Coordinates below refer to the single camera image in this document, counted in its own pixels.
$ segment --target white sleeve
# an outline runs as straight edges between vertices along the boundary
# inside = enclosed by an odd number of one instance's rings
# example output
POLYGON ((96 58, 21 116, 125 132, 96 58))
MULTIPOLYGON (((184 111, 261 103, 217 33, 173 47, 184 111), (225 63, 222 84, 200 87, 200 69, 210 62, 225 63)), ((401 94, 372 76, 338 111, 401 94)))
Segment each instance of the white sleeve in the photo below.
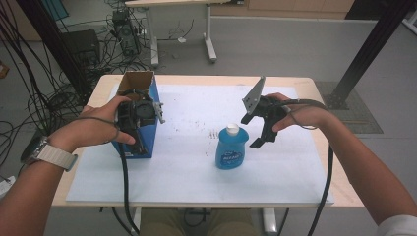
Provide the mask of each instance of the white sleeve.
POLYGON ((378 227, 377 236, 416 236, 417 217, 397 215, 384 220, 378 227))

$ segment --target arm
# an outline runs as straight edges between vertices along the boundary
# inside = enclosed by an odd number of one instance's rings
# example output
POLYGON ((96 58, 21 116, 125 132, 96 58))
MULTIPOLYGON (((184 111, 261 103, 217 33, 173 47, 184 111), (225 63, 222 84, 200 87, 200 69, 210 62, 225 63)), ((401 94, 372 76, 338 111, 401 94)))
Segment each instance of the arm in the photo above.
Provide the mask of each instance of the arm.
MULTIPOLYGON (((274 97, 288 97, 276 93, 274 97)), ((401 214, 417 216, 417 206, 395 175, 334 115, 320 108, 290 106, 302 125, 318 127, 328 139, 346 175, 377 224, 401 214)), ((287 116, 273 126, 274 131, 294 125, 287 116)))
MULTIPOLYGON (((115 110, 126 97, 115 97, 100 108, 86 106, 80 116, 114 120, 115 110)), ((72 153, 76 148, 103 144, 114 138, 110 124, 86 119, 76 120, 48 137, 49 144, 72 153)), ((135 140, 119 133, 116 141, 135 140)), ((0 202, 0 235, 43 235, 46 220, 64 169, 48 162, 30 165, 0 202)))

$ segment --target hand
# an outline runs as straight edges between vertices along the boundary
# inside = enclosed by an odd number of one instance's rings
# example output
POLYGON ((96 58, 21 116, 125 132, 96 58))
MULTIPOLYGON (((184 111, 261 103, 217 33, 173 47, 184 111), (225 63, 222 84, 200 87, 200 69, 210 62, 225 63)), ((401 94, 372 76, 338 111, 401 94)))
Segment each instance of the hand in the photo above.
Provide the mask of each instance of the hand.
POLYGON ((129 145, 134 144, 135 139, 132 136, 118 131, 111 124, 114 122, 118 105, 122 101, 129 100, 126 96, 115 96, 102 107, 85 106, 80 117, 86 119, 75 120, 57 130, 48 137, 49 143, 67 152, 73 152, 80 147, 101 145, 112 140, 129 145))
MULTIPOLYGON (((267 96, 275 97, 278 100, 290 99, 279 92, 268 94, 267 96)), ((311 105, 288 105, 288 107, 291 109, 291 114, 288 114, 285 118, 273 125, 272 130, 274 132, 278 132, 292 125, 321 128, 326 123, 326 120, 331 117, 329 112, 311 105)))

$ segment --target wristwatch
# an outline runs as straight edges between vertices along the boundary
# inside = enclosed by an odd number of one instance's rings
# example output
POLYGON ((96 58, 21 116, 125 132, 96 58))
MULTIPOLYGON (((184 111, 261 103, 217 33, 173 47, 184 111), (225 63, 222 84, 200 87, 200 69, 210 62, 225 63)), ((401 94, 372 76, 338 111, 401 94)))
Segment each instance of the wristwatch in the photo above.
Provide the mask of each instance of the wristwatch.
POLYGON ((68 172, 76 162, 77 156, 51 146, 47 137, 39 136, 31 140, 25 148, 21 156, 21 163, 31 165, 40 160, 58 165, 68 172))

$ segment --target bottle label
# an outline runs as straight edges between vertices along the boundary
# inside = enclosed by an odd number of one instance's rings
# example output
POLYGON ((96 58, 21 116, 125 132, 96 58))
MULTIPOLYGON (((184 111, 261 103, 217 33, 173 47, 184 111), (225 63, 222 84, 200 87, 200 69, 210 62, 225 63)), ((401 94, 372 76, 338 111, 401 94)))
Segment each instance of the bottle label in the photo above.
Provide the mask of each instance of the bottle label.
POLYGON ((242 152, 237 152, 234 150, 228 150, 221 156, 222 165, 233 165, 236 162, 242 161, 242 152))

